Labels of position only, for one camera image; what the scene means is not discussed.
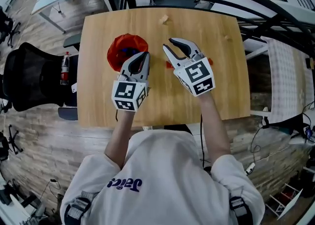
white cube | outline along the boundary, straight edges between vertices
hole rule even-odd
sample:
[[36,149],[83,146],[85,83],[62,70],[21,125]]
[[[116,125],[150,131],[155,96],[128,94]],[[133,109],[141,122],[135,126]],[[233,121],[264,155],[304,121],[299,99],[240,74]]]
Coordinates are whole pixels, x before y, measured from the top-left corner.
[[174,70],[182,85],[194,96],[199,96],[216,87],[213,72],[207,58]]
[[114,81],[112,101],[117,109],[137,111],[147,97],[146,83]]

wooden table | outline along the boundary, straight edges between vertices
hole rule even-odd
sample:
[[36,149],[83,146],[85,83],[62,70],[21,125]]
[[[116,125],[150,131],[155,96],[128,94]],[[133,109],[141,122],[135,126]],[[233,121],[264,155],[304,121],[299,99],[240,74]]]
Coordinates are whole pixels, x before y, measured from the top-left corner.
[[[165,25],[159,20],[167,15]],[[198,99],[166,69],[164,43],[179,56],[170,37],[195,42],[214,62],[216,88],[212,91],[221,118],[250,115],[250,87],[245,51],[233,17],[177,8],[140,8],[101,13],[85,18],[78,63],[78,117],[83,127],[114,127],[116,108],[111,100],[118,73],[107,61],[113,40],[125,33],[146,40],[151,55],[149,96],[136,113],[134,126],[200,122]]]

forearm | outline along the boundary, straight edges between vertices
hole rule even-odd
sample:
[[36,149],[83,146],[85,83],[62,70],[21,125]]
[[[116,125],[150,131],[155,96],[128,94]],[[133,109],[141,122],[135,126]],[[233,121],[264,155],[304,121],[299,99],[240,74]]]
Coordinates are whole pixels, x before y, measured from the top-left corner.
[[198,97],[200,101],[204,134],[212,164],[222,155],[231,154],[230,142],[211,93]]
[[105,149],[105,155],[115,162],[120,168],[124,166],[128,150],[130,130],[134,112],[123,111],[118,119],[112,137]]

white shirt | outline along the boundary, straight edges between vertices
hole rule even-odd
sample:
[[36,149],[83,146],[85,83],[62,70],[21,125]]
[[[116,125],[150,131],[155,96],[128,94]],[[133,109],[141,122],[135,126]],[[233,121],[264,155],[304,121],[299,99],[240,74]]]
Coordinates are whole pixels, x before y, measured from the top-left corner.
[[63,199],[63,222],[81,191],[98,193],[82,225],[231,225],[231,196],[243,198],[255,225],[265,210],[241,163],[221,156],[209,176],[193,136],[182,131],[135,134],[122,170],[106,155],[84,158]]

plaid cloth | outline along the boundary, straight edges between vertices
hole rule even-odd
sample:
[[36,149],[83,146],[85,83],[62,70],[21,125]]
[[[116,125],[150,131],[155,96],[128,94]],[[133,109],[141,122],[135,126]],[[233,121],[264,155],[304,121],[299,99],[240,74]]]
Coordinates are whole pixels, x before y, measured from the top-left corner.
[[312,71],[306,68],[309,56],[275,39],[262,37],[268,44],[272,100],[269,123],[278,123],[302,113],[314,101]]

